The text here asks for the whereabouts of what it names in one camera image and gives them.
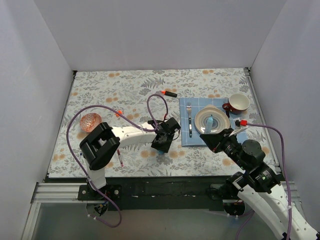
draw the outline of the red mug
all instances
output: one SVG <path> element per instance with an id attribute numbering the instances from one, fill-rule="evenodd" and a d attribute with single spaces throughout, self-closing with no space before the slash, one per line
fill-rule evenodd
<path id="1" fill-rule="evenodd" d="M 232 114 L 241 114 L 250 106 L 250 100 L 241 93 L 235 93 L 229 97 L 229 102 L 222 105 L 222 108 Z"/>

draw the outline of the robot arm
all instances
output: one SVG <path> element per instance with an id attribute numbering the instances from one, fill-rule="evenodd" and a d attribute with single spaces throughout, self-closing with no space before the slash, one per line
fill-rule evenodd
<path id="1" fill-rule="evenodd" d="M 288 199 L 280 184 L 281 175 L 263 162 L 265 153 L 255 140 L 238 143 L 232 128 L 218 134 L 201 134 L 200 137 L 214 153 L 225 152 L 244 173 L 237 172 L 221 188 L 231 191 L 246 201 L 265 220 L 277 239 L 286 239 L 289 224 Z M 291 240 L 319 240 L 320 235 L 302 217 L 295 206 L 292 207 Z"/>
<path id="2" fill-rule="evenodd" d="M 175 133 L 181 129 L 173 117 L 166 121 L 158 121 L 156 131 L 142 130 L 142 128 L 155 129 L 152 120 L 141 124 L 140 127 L 141 129 L 133 126 L 111 127 L 106 122 L 102 122 L 80 143 L 88 175 L 97 189 L 107 184 L 105 166 L 118 148 L 139 143 L 152 143 L 152 148 L 167 153 Z"/>

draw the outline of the gray leaf pattern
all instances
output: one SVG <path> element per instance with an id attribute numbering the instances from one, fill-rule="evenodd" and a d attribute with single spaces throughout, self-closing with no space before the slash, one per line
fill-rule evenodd
<path id="1" fill-rule="evenodd" d="M 249 83 L 241 68 L 78 72 L 48 169 L 49 177 L 85 177 L 66 141 L 67 126 L 76 112 L 86 106 L 100 104 L 122 111 L 133 122 L 142 124 L 151 120 L 146 105 L 148 96 L 161 94 L 163 90 L 178 94 L 178 98 L 164 96 L 169 108 L 168 117 L 178 122 L 179 97 L 227 98 L 241 92 L 251 100 L 249 109 L 242 117 L 251 123 L 261 123 Z M 150 109 L 156 119 L 163 119 L 166 110 L 161 99 L 151 98 Z M 81 152 L 79 144 L 87 136 L 81 131 L 79 122 L 87 113 L 99 114 L 110 126 L 129 126 L 128 122 L 109 110 L 87 109 L 75 119 L 69 134 L 71 147 L 78 157 Z M 247 135 L 260 142 L 266 152 L 264 161 L 274 164 L 264 130 L 250 127 Z M 181 136 L 172 142 L 168 153 L 160 153 L 151 148 L 151 144 L 142 143 L 123 147 L 120 152 L 124 167 L 121 167 L 115 154 L 105 167 L 106 177 L 214 176 L 232 175 L 241 170 L 224 153 L 213 154 L 207 147 L 181 147 Z"/>

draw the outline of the table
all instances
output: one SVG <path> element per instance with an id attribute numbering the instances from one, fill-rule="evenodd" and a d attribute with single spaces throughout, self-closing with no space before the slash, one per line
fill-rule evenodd
<path id="1" fill-rule="evenodd" d="M 135 123 L 150 120 L 147 98 L 166 90 L 178 97 L 227 98 L 242 93 L 250 99 L 250 107 L 241 118 L 251 123 L 262 119 L 255 104 L 251 85 L 244 69 L 181 69 L 181 70 L 133 70 L 77 72 L 62 119 L 54 152 L 48 169 L 49 178 L 83 178 L 84 173 L 73 159 L 66 141 L 66 129 L 76 112 L 89 105 L 106 105 L 121 110 Z M 165 96 L 169 107 L 168 117 L 180 122 L 179 99 Z M 150 108 L 156 119 L 162 119 L 165 107 L 161 99 L 150 100 Z M 125 127 L 129 124 L 106 109 L 91 108 L 83 112 L 98 113 L 110 126 Z M 80 157 L 79 143 L 87 134 L 80 129 L 81 116 L 76 118 L 70 130 L 70 144 Z M 249 139 L 260 142 L 266 153 L 264 161 L 278 164 L 271 143 L 263 128 L 246 130 Z M 241 169 L 223 152 L 213 154 L 207 147 L 182 147 L 181 136 L 171 144 L 169 153 L 159 154 L 151 144 L 135 144 L 120 149 L 124 167 L 115 154 L 105 167 L 106 177 L 165 177 L 165 176 L 225 176 Z"/>

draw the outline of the red connector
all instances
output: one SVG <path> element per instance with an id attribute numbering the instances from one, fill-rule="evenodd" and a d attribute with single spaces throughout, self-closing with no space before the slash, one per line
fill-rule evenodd
<path id="1" fill-rule="evenodd" d="M 247 126 L 248 121 L 247 120 L 241 120 L 240 125 L 241 126 Z"/>

